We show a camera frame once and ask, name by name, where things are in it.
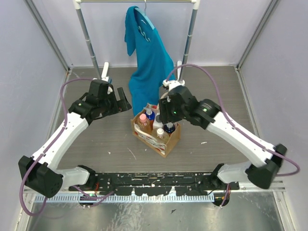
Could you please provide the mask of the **blue orange spray bottle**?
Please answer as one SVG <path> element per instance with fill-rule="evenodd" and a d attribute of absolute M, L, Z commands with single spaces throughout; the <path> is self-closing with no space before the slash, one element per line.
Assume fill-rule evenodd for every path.
<path fill-rule="evenodd" d="M 167 123 L 164 125 L 164 131 L 171 136 L 171 134 L 175 131 L 176 126 L 174 125 L 174 123 Z"/>

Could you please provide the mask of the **pink cap peach bottle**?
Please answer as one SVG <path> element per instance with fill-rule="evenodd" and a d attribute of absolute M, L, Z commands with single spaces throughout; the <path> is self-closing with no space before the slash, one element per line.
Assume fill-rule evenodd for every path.
<path fill-rule="evenodd" d="M 146 114 L 140 114 L 137 123 L 141 131 L 151 134 L 150 120 L 147 118 Z"/>

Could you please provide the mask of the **blue orange pump bottle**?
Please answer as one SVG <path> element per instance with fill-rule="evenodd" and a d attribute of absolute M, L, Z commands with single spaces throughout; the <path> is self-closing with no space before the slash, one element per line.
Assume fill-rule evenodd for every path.
<path fill-rule="evenodd" d="M 145 115 L 149 119 L 150 125 L 152 126 L 154 123 L 154 119 L 155 119 L 155 113 L 149 107 L 144 107 L 143 109 L 145 110 Z"/>

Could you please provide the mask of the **white bottle grey cap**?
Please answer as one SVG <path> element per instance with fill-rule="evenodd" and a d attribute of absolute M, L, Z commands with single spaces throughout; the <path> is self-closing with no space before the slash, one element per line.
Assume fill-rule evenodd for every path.
<path fill-rule="evenodd" d="M 153 130 L 156 130 L 156 129 L 159 129 L 159 128 L 163 128 L 164 125 L 160 119 L 160 113 L 157 113 L 155 115 L 155 119 L 154 119 L 154 122 L 153 122 Z"/>

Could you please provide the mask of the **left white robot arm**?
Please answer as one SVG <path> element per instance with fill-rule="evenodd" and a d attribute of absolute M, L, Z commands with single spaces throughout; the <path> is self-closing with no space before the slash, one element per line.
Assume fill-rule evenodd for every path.
<path fill-rule="evenodd" d="M 123 88 L 114 90 L 108 78 L 94 79 L 88 92 L 64 111 L 64 121 L 54 134 L 30 157 L 18 162 L 22 182 L 41 195 L 52 198 L 63 188 L 80 185 L 90 191 L 97 183 L 96 172 L 84 165 L 58 169 L 58 165 L 75 139 L 98 119 L 130 110 Z"/>

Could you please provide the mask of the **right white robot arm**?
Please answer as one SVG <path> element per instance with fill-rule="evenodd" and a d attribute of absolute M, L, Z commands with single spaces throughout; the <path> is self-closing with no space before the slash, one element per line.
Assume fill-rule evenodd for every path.
<path fill-rule="evenodd" d="M 221 190 L 228 183 L 250 181 L 261 189 L 268 189 L 286 154 L 282 144 L 273 145 L 246 130 L 210 99 L 198 101 L 187 87 L 176 86 L 159 100 L 160 119 L 163 124 L 183 119 L 207 130 L 235 147 L 247 159 L 239 164 L 219 164 L 212 171 L 210 181 Z"/>

